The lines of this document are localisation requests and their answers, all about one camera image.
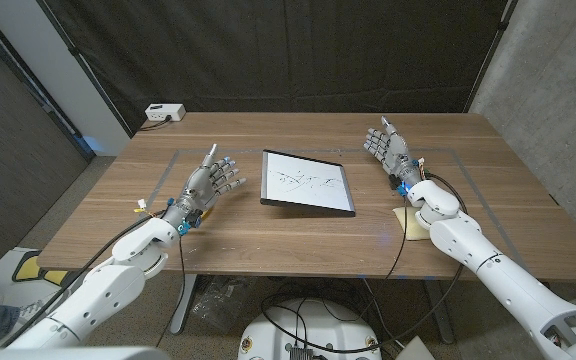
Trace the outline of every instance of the black cable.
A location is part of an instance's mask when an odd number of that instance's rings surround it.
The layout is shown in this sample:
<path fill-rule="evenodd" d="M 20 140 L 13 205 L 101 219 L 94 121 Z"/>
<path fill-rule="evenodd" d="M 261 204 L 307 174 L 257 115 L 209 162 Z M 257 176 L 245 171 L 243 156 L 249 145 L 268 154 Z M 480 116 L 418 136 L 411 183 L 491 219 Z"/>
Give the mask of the black cable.
<path fill-rule="evenodd" d="M 437 310 L 437 308 L 439 307 L 439 305 L 441 305 L 441 303 L 446 299 L 446 296 L 448 296 L 448 294 L 450 293 L 450 291 L 452 290 L 452 288 L 455 286 L 455 284 L 457 283 L 457 280 L 459 280 L 459 277 L 461 276 L 461 272 L 463 271 L 464 266 L 463 265 L 459 265 L 459 268 L 457 269 L 457 272 L 455 273 L 455 276 L 452 278 L 451 282 L 450 282 L 450 286 L 448 286 L 448 289 L 446 289 L 446 292 L 444 293 L 444 295 L 441 297 L 441 299 L 439 299 L 439 301 L 437 301 L 437 303 L 430 309 L 430 311 L 428 311 L 424 316 L 421 317 L 421 319 L 419 319 L 419 321 L 417 321 L 417 323 L 415 323 L 413 326 L 411 326 L 410 328 L 408 328 L 406 331 L 402 332 L 401 334 L 398 334 L 397 336 L 390 338 L 388 340 L 382 341 L 378 344 L 372 345 L 372 346 L 368 346 L 365 348 L 360 348 L 360 349 L 352 349 L 352 350 L 335 350 L 335 349 L 328 349 L 326 347 L 317 345 L 317 344 L 313 344 L 305 339 L 301 339 L 295 335 L 293 335 L 291 332 L 289 332 L 288 330 L 282 328 L 279 324 L 277 324 L 274 320 L 272 320 L 270 318 L 270 316 L 267 313 L 267 308 L 265 307 L 265 302 L 272 297 L 275 296 L 279 296 L 279 295 L 291 295 L 290 293 L 285 293 L 285 294 L 274 294 L 274 295 L 270 295 L 269 297 L 265 298 L 264 300 L 261 301 L 261 313 L 264 315 L 264 317 L 266 318 L 266 320 L 268 320 L 268 322 L 270 322 L 271 324 L 273 324 L 277 329 L 279 329 L 281 332 L 283 332 L 284 334 L 290 336 L 291 338 L 298 340 L 302 343 L 304 343 L 304 345 L 308 345 L 310 347 L 313 347 L 315 349 L 319 349 L 322 351 L 327 351 L 327 352 L 331 352 L 334 354 L 357 354 L 357 353 L 361 353 L 364 351 L 372 351 L 375 350 L 377 348 L 380 348 L 386 344 L 390 344 L 392 342 L 394 342 L 395 340 L 399 340 L 402 337 L 410 334 L 411 332 L 415 331 L 419 326 L 421 326 L 421 324 L 424 323 L 424 321 L 426 321 L 426 319 L 428 319 L 428 317 L 430 317 L 435 310 Z M 284 309 L 287 309 L 289 311 L 292 311 L 293 313 L 296 313 L 296 311 L 292 310 L 292 309 L 288 309 L 286 307 L 283 307 L 281 305 L 270 305 L 270 307 L 281 307 Z"/>
<path fill-rule="evenodd" d="M 295 311 L 295 310 L 293 310 L 293 309 L 291 309 L 291 308 L 289 308 L 289 307 L 286 307 L 286 306 L 283 306 L 283 305 L 273 305 L 273 307 L 291 311 L 292 313 L 294 313 L 295 315 L 297 315 L 297 318 L 298 318 L 299 320 L 301 320 L 301 323 L 304 324 L 304 339 L 302 340 L 302 339 L 300 339 L 298 336 L 293 336 L 293 337 L 295 338 L 295 340 L 301 341 L 301 342 L 304 344 L 304 349 L 305 349 L 305 348 L 306 348 L 306 344 L 310 344 L 310 343 L 308 342 L 308 334 L 306 334 L 306 331 L 305 331 L 305 330 L 306 330 L 306 322 L 304 321 L 304 318 L 299 314 L 298 311 Z"/>
<path fill-rule="evenodd" d="M 162 214 L 164 212 L 164 210 L 158 211 L 152 215 L 157 216 L 159 214 Z M 64 285 L 62 285 L 61 289 L 59 289 L 59 291 L 57 291 L 55 293 L 55 295 L 53 295 L 50 300 L 48 300 L 48 302 L 41 307 L 41 309 L 39 309 L 39 311 L 37 311 L 37 313 L 35 315 L 33 315 L 33 317 L 30 318 L 30 320 L 28 320 L 28 322 L 26 322 L 19 330 L 17 330 L 17 332 L 15 332 L 10 338 L 8 338 L 8 340 L 6 340 L 1 346 L 0 348 L 5 348 L 8 345 L 12 344 L 13 341 L 17 340 L 17 338 L 19 338 L 19 336 L 21 336 L 21 334 L 23 334 L 26 330 L 28 330 L 29 327 L 32 326 L 32 324 L 35 323 L 35 321 L 37 321 L 37 319 L 39 319 L 39 317 L 41 315 L 43 315 L 48 308 L 55 302 L 57 301 L 57 299 L 70 287 L 70 285 L 72 285 L 77 279 L 79 279 L 79 277 L 81 277 L 81 275 L 88 270 L 88 268 L 90 267 L 90 265 L 92 265 L 92 263 L 95 262 L 95 260 L 97 260 L 106 250 L 108 250 L 108 248 L 110 246 L 112 246 L 112 244 L 114 244 L 117 240 L 119 240 L 122 236 L 126 235 L 127 233 L 131 232 L 133 229 L 135 229 L 136 227 L 138 227 L 139 225 L 143 224 L 144 222 L 150 220 L 152 216 L 145 216 L 139 220 L 137 220 L 134 224 L 130 225 L 129 227 L 125 228 L 124 230 L 122 230 L 119 234 L 115 235 L 115 237 L 113 237 L 112 239 L 110 239 L 110 241 L 108 241 L 106 243 L 106 245 L 104 245 L 99 251 L 97 251 L 97 253 L 90 258 L 90 260 L 88 260 L 88 262 L 86 262 L 86 264 L 84 266 L 82 266 L 79 270 L 77 270 L 77 272 L 75 273 L 75 276 L 72 277 L 70 280 L 66 281 L 66 283 Z"/>
<path fill-rule="evenodd" d="M 301 300 L 301 302 L 299 303 L 299 306 L 297 306 L 297 315 L 299 315 L 299 309 L 301 309 L 301 305 L 304 304 L 304 302 L 306 302 L 306 297 L 304 297 L 303 300 Z M 299 330 L 299 316 L 297 316 L 295 318 L 295 335 L 299 335 L 299 333 L 297 332 L 297 330 Z M 306 323 L 304 323 L 304 339 L 308 339 L 308 335 L 306 334 Z"/>
<path fill-rule="evenodd" d="M 181 305 L 181 301 L 184 298 L 184 293 L 186 292 L 186 267 L 184 266 L 184 253 L 181 250 L 181 238 L 179 239 L 179 257 L 181 258 L 181 277 L 182 279 L 184 279 L 184 283 L 181 285 L 181 294 L 179 295 L 179 300 L 177 301 L 177 305 L 175 305 L 175 308 L 172 309 L 172 315 L 170 316 L 170 319 L 168 320 L 168 323 L 166 324 L 166 326 L 164 327 L 164 331 L 161 332 L 161 336 L 159 337 L 159 340 L 157 341 L 157 345 L 155 345 L 155 347 L 159 347 L 159 344 L 161 343 L 161 340 L 163 340 L 164 338 L 164 334 L 166 333 L 166 329 L 170 326 L 170 324 L 172 323 L 172 319 L 175 318 L 175 313 L 177 312 L 177 309 L 179 308 L 179 305 Z"/>
<path fill-rule="evenodd" d="M 426 177 L 427 178 L 435 178 L 435 179 L 439 180 L 441 183 L 443 183 L 444 185 L 446 185 L 446 187 L 448 187 L 448 189 L 450 189 L 452 194 L 455 195 L 455 197 L 457 198 L 457 201 L 459 201 L 459 206 L 461 206 L 461 211 L 463 211 L 465 214 L 468 214 L 468 209 L 466 208 L 466 203 L 464 203 L 464 200 L 461 198 L 461 196 L 459 196 L 457 189 L 455 189 L 452 185 L 450 185 L 450 183 L 446 179 L 442 178 L 439 175 L 435 175 L 429 171 L 426 171 Z"/>
<path fill-rule="evenodd" d="M 463 202 L 463 199 L 461 198 L 461 196 L 459 196 L 459 193 L 457 192 L 457 190 L 448 183 L 448 181 L 446 181 L 445 179 L 431 174 L 431 173 L 426 173 L 426 176 L 431 177 L 431 178 L 435 178 L 439 181 L 441 181 L 442 183 L 444 183 L 449 189 L 450 191 L 452 191 L 452 193 L 455 195 L 455 197 L 457 198 L 457 200 L 459 201 L 460 206 L 462 207 L 462 211 L 466 214 L 468 214 L 468 210 L 466 209 L 466 205 Z M 405 218 L 404 218 L 404 241 L 402 243 L 402 246 L 400 248 L 399 254 L 397 255 L 397 257 L 395 258 L 395 263 L 393 264 L 392 268 L 390 269 L 390 272 L 388 273 L 388 275 L 386 276 L 386 279 L 388 279 L 388 277 L 390 277 L 390 274 L 392 273 L 392 271 L 395 268 L 395 265 L 397 265 L 397 261 L 399 260 L 399 256 L 401 255 L 401 251 L 403 250 L 403 244 L 406 241 L 406 231 L 407 231 L 407 227 L 408 227 L 408 214 L 407 214 L 407 207 L 406 207 L 406 198 L 404 198 L 404 214 L 405 214 Z M 448 296 L 448 294 L 450 293 L 450 291 L 452 290 L 452 288 L 455 286 L 455 284 L 457 283 L 457 280 L 459 280 L 459 277 L 461 277 L 461 273 L 463 272 L 464 269 L 464 265 L 463 264 L 459 264 L 459 268 L 457 268 L 457 271 L 455 272 L 455 275 L 453 276 L 451 282 L 450 282 L 450 286 L 448 286 L 448 289 L 446 289 L 446 292 L 444 292 L 443 296 L 439 299 L 439 301 L 437 301 L 437 303 L 435 305 L 433 305 L 433 307 L 430 309 L 430 311 L 428 311 L 424 316 L 421 317 L 421 319 L 419 319 L 414 325 L 412 325 L 410 328 L 408 328 L 406 331 L 402 332 L 401 334 L 397 335 L 397 336 L 393 336 L 388 340 L 382 341 L 380 343 L 377 343 L 375 345 L 372 346 L 368 346 L 365 348 L 360 348 L 360 349 L 352 349 L 352 350 L 334 350 L 334 349 L 328 349 L 326 347 L 317 345 L 317 344 L 313 344 L 307 341 L 307 339 L 301 339 L 298 336 L 295 336 L 293 334 L 291 334 L 290 332 L 288 332 L 286 329 L 282 328 L 281 326 L 279 326 L 279 324 L 277 324 L 276 322 L 274 322 L 270 316 L 268 316 L 268 313 L 266 312 L 266 308 L 265 308 L 265 303 L 269 298 L 273 298 L 275 296 L 278 295 L 286 295 L 286 294 L 275 294 L 275 295 L 271 295 L 266 297 L 265 299 L 263 299 L 261 301 L 261 313 L 264 315 L 264 317 L 266 318 L 266 320 L 268 320 L 271 324 L 273 324 L 277 329 L 279 329 L 281 332 L 283 332 L 284 334 L 292 337 L 295 340 L 301 341 L 304 346 L 305 345 L 309 345 L 315 349 L 319 349 L 322 351 L 327 351 L 327 352 L 331 352 L 331 353 L 335 353 L 335 354 L 356 354 L 356 353 L 361 353 L 364 351 L 372 351 L 374 349 L 377 348 L 381 348 L 386 344 L 390 344 L 395 342 L 396 340 L 399 340 L 400 338 L 410 334 L 411 332 L 415 331 L 415 329 L 417 329 L 419 326 L 421 326 L 421 324 L 424 323 L 424 321 L 426 321 L 426 319 L 428 319 L 428 317 L 430 317 L 435 310 L 437 310 L 437 308 L 439 307 L 439 305 L 441 305 L 441 303 L 446 299 L 446 297 Z M 368 307 L 366 308 L 366 310 L 370 307 L 370 305 L 376 300 L 376 295 L 373 294 L 373 299 L 370 301 L 370 304 L 368 305 Z M 325 302 L 324 302 L 324 306 L 326 307 L 326 309 L 328 310 L 328 313 L 330 315 L 332 315 L 333 317 L 337 318 L 336 316 L 334 316 L 331 311 L 328 309 L 328 307 L 326 306 Z"/>
<path fill-rule="evenodd" d="M 364 284 L 366 285 L 366 288 L 368 288 L 368 291 L 370 292 L 370 295 L 375 295 L 372 292 L 372 289 L 370 288 L 370 285 L 368 284 L 368 281 L 366 279 L 361 279 L 364 281 Z M 394 335 L 388 330 L 388 327 L 386 327 L 386 322 L 384 321 L 384 317 L 381 315 L 381 309 L 379 308 L 379 302 L 377 302 L 377 299 L 375 298 L 375 309 L 377 310 L 377 317 L 379 318 L 379 322 L 381 322 L 381 327 L 384 329 L 384 331 L 386 332 L 386 334 L 388 336 L 390 336 L 391 338 L 394 337 Z"/>
<path fill-rule="evenodd" d="M 168 115 L 168 116 L 166 116 L 166 118 L 163 121 L 160 121 L 160 122 L 156 123 L 155 125 L 150 125 L 150 126 L 146 126 L 145 128 L 140 128 L 139 131 L 157 130 L 158 128 L 169 123 L 170 120 L 172 120 L 172 116 Z"/>
<path fill-rule="evenodd" d="M 390 275 L 392 275 L 393 271 L 395 271 L 395 266 L 397 266 L 397 263 L 399 262 L 399 258 L 401 257 L 401 253 L 404 251 L 404 245 L 406 244 L 406 233 L 408 232 L 408 198 L 404 196 L 404 236 L 403 239 L 401 240 L 401 247 L 399 248 L 399 253 L 397 253 L 397 257 L 395 257 L 395 262 L 392 264 L 392 267 L 390 268 L 390 271 L 388 271 L 388 274 L 386 275 L 386 277 L 384 278 L 384 280 L 388 280 L 388 278 L 390 277 Z M 377 290 L 377 292 L 375 292 L 374 294 L 372 294 L 372 300 L 370 300 L 370 302 L 368 303 L 368 305 L 366 305 L 366 308 L 361 312 L 361 314 L 359 314 L 359 318 L 361 318 L 366 311 L 368 311 L 368 309 L 372 306 L 373 302 L 375 302 L 375 300 L 377 299 L 377 294 L 381 294 L 382 291 L 384 290 L 384 287 L 386 286 L 386 282 L 383 282 L 381 284 L 381 286 L 379 286 L 379 289 Z"/>

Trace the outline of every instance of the white robotic arm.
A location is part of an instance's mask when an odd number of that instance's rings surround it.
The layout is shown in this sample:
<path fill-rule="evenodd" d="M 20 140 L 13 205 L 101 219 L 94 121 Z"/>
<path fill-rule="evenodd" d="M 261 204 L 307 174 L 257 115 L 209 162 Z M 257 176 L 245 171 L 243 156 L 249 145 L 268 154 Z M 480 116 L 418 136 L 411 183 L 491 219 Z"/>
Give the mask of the white robotic arm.
<path fill-rule="evenodd" d="M 226 192 L 243 184 L 226 184 L 239 170 L 228 157 L 214 161 L 217 145 L 184 186 L 176 202 L 169 202 L 161 218 L 152 218 L 122 237 L 112 256 L 93 268 L 83 284 L 61 306 L 49 313 L 8 348 L 36 349 L 75 346 L 99 324 L 135 300 L 146 279 L 166 264 L 164 249 L 177 245 L 190 228 L 199 227 L 201 215 Z"/>
<path fill-rule="evenodd" d="M 401 180 L 410 203 L 421 207 L 415 217 L 430 230 L 432 243 L 477 275 L 545 358 L 576 359 L 576 305 L 559 298 L 502 254 L 481 233 L 479 224 L 459 210 L 452 194 L 431 180 L 422 180 L 394 126 L 385 117 L 382 123 L 386 134 L 370 129 L 364 147 L 382 162 L 388 174 Z"/>

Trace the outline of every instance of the small white box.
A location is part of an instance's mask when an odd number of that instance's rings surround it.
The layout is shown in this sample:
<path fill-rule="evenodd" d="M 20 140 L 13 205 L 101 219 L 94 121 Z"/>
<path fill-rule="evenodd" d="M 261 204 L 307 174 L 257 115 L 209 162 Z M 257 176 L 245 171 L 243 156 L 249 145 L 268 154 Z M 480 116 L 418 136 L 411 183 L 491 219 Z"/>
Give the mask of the small white box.
<path fill-rule="evenodd" d="M 164 121 L 168 115 L 172 121 L 181 121 L 186 115 L 186 108 L 183 104 L 150 104 L 146 115 L 150 121 Z"/>

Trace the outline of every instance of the black curtain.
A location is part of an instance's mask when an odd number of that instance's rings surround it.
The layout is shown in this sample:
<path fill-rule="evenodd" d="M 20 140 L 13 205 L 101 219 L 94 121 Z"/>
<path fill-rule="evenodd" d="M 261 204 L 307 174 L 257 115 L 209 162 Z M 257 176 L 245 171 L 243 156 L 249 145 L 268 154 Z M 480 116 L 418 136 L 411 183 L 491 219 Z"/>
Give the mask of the black curtain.
<path fill-rule="evenodd" d="M 188 111 L 461 112 L 506 1 L 47 4 L 135 130 L 159 102 Z"/>

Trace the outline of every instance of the scribbles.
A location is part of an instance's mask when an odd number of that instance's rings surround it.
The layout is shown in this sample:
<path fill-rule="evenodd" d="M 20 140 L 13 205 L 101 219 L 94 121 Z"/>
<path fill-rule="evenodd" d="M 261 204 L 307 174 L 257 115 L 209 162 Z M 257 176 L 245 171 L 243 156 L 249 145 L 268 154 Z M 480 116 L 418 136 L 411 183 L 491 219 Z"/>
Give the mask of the scribbles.
<path fill-rule="evenodd" d="M 289 175 L 281 171 L 270 171 L 270 173 L 278 177 L 279 184 L 281 184 L 281 191 L 284 193 L 297 190 L 301 187 L 308 187 L 310 189 L 316 189 L 317 187 L 344 188 L 343 182 L 339 179 L 310 176 L 303 174 L 301 171 L 297 171 L 294 175 Z"/>

